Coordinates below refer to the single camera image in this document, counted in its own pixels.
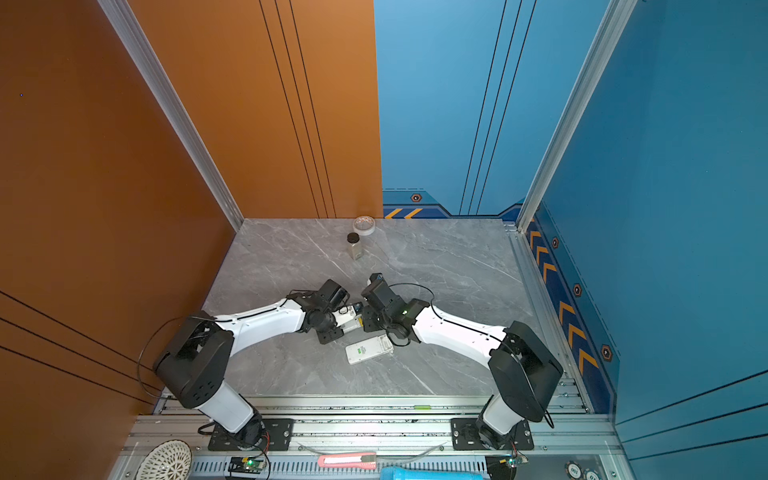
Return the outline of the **white remote with display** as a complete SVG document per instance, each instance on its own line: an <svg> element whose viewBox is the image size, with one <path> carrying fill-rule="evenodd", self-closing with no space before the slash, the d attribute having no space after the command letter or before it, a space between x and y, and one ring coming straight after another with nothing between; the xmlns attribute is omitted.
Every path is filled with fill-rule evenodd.
<svg viewBox="0 0 768 480"><path fill-rule="evenodd" d="M357 316L340 326L344 334L348 334L349 332L361 329L362 327L363 325L360 316Z"/></svg>

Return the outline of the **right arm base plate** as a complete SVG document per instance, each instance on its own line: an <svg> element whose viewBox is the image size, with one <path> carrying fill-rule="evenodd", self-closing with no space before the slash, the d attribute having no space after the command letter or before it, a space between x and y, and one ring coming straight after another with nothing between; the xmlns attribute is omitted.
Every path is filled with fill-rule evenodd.
<svg viewBox="0 0 768 480"><path fill-rule="evenodd" d="M500 434L482 424L479 419L453 418L450 420L453 448L457 451L532 451L535 448L529 423L522 420L506 434Z"/></svg>

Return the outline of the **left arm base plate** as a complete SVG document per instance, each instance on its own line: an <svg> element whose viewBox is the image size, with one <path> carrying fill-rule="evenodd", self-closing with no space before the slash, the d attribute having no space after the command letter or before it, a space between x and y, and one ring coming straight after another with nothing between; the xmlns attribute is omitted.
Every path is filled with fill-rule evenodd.
<svg viewBox="0 0 768 480"><path fill-rule="evenodd" d="M214 422L209 451L288 451L294 429L290 418L267 418L249 421L237 433L227 431Z"/></svg>

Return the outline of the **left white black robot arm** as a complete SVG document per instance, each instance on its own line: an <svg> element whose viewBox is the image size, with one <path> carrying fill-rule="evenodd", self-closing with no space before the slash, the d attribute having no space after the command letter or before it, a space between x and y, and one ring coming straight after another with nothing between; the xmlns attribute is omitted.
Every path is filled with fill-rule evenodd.
<svg viewBox="0 0 768 480"><path fill-rule="evenodd" d="M292 290L273 304L223 315L204 311L188 316L153 365L155 375L184 408L198 410L242 448L257 447L266 436L261 414L227 384L232 356L284 334L314 331L322 345L344 335L361 306L333 280L317 290Z"/></svg>

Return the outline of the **white remote control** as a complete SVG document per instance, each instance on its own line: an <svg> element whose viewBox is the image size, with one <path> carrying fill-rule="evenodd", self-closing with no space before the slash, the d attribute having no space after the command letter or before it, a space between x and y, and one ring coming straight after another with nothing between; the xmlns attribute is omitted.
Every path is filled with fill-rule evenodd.
<svg viewBox="0 0 768 480"><path fill-rule="evenodd" d="M386 334L368 338L345 348L347 361L350 365L390 354L393 350L394 345Z"/></svg>

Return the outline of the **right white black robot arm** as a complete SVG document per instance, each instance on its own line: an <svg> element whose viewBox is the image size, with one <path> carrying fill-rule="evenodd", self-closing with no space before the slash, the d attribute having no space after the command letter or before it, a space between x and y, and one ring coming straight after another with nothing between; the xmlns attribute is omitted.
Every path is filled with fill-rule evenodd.
<svg viewBox="0 0 768 480"><path fill-rule="evenodd" d="M484 448L531 450L530 425L554 426L548 407L564 369L527 324L485 325L444 312L432 300L406 301L380 273L369 277L362 297L365 331L384 332L395 347L436 345L489 370L495 390L474 426Z"/></svg>

